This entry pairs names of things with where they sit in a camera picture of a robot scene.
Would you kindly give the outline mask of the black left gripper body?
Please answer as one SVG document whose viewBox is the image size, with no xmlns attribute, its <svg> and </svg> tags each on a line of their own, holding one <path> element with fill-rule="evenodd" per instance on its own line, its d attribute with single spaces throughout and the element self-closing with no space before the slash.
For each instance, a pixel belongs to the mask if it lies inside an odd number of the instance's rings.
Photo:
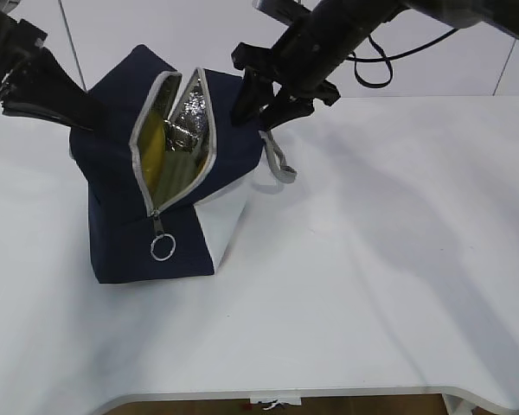
<svg viewBox="0 0 519 415">
<path fill-rule="evenodd" d="M 0 99 L 6 78 L 39 54 L 47 37 L 31 22 L 17 21 L 0 10 Z"/>
</svg>

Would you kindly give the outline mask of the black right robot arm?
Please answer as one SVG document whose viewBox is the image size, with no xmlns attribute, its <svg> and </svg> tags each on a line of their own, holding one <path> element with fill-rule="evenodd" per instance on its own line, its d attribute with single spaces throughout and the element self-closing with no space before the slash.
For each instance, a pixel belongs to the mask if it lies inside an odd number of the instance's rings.
<svg viewBox="0 0 519 415">
<path fill-rule="evenodd" d="M 519 1 L 257 1 L 257 10 L 286 25 L 269 48 L 241 42 L 232 53 L 244 79 L 231 111 L 234 125 L 259 118 L 265 130 L 310 116 L 315 100 L 340 98 L 329 76 L 383 23 L 414 10 L 466 29 L 480 22 L 519 40 Z"/>
</svg>

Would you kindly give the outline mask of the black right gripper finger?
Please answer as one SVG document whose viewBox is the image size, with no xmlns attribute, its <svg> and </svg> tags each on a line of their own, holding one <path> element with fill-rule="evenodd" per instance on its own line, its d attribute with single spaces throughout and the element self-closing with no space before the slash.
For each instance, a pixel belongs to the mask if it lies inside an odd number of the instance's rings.
<svg viewBox="0 0 519 415">
<path fill-rule="evenodd" d="M 230 112 L 233 125 L 244 125 L 257 118 L 260 110 L 273 99 L 272 81 L 258 71 L 247 67 L 239 93 Z"/>
<path fill-rule="evenodd" d="M 294 97 L 286 88 L 281 88 L 260 112 L 261 129 L 270 131 L 294 119 L 309 117 L 313 112 L 313 99 Z"/>
</svg>

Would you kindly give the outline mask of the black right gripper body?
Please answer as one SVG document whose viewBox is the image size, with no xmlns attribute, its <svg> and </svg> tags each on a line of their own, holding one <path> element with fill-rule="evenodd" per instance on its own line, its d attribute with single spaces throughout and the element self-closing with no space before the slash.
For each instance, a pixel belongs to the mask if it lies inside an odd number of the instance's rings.
<svg viewBox="0 0 519 415">
<path fill-rule="evenodd" d="M 290 90 L 295 97 L 320 99 L 333 105 L 340 94 L 326 78 L 337 66 L 335 45 L 339 34 L 338 1 L 322 1 L 299 18 L 271 48 L 239 43 L 231 57 L 234 67 L 250 67 Z"/>
</svg>

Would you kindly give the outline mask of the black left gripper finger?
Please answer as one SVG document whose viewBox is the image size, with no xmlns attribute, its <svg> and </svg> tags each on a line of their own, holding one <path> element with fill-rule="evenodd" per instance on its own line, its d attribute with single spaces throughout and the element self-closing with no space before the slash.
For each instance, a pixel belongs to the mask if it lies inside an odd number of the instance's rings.
<svg viewBox="0 0 519 415">
<path fill-rule="evenodd" d="M 88 131 L 95 129 L 95 121 L 92 119 L 77 120 L 39 107 L 31 109 L 30 107 L 24 108 L 23 106 L 15 104 L 2 103 L 2 114 L 8 117 L 34 118 L 58 125 L 65 125 L 67 127 L 81 128 Z"/>
<path fill-rule="evenodd" d="M 106 115 L 104 105 L 79 87 L 47 48 L 9 75 L 8 104 L 39 107 L 77 120 L 92 119 L 95 128 Z"/>
</svg>

